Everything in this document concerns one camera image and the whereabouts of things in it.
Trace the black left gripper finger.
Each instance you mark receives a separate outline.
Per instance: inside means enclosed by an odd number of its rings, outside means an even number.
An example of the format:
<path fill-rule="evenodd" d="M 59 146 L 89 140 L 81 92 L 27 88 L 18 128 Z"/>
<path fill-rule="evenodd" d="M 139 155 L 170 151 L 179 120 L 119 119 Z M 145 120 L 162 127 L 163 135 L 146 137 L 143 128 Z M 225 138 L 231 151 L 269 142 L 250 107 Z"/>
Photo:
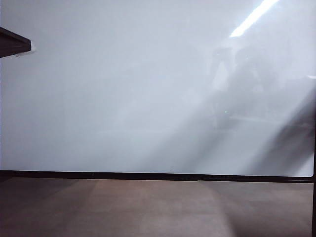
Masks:
<path fill-rule="evenodd" d="M 0 28 L 0 57 L 29 52 L 32 49 L 31 41 L 3 27 Z"/>

